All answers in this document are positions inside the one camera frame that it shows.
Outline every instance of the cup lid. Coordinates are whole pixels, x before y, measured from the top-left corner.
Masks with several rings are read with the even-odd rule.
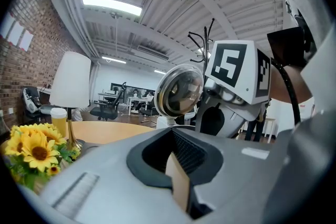
[[[154,103],[158,113],[176,118],[188,113],[203,91],[203,74],[194,65],[174,67],[161,79],[155,91]]]
[[[65,109],[62,109],[62,108],[53,108],[50,111],[50,115],[54,119],[63,119],[67,116],[67,111]]]

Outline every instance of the fluorescent light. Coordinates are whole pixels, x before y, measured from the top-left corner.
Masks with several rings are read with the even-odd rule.
[[[202,53],[202,51],[203,51],[203,50],[201,50],[201,49],[198,49],[198,51],[199,51],[200,53]],[[210,56],[211,56],[211,53],[210,53],[210,52],[208,52],[208,57],[210,58]]]
[[[102,58],[105,59],[106,61],[110,60],[110,61],[114,61],[114,62],[126,63],[125,61],[116,60],[116,59],[108,58],[108,57],[105,57],[105,56],[103,56]]]
[[[154,70],[154,72],[156,72],[156,73],[160,73],[160,74],[163,74],[163,75],[166,75],[166,73],[165,73],[165,72],[162,72],[162,71]]]
[[[116,0],[83,0],[84,5],[114,8],[140,16],[142,8]]]

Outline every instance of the plastic cup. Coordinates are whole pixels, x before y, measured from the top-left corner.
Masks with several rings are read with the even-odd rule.
[[[67,111],[61,108],[53,108],[50,112],[51,122],[57,127],[62,137],[66,136]]]

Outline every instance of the red brick wall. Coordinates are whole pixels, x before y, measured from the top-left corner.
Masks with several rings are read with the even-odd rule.
[[[28,51],[0,38],[0,110],[11,127],[22,124],[22,86],[52,84],[64,52],[84,52],[64,26],[51,0],[13,0],[9,12],[34,35]],[[14,109],[14,114],[8,114],[9,108]]]

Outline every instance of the flower bouquet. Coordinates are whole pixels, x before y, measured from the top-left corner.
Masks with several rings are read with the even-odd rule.
[[[36,193],[79,154],[76,147],[68,149],[58,129],[49,123],[13,126],[5,148],[14,180]]]

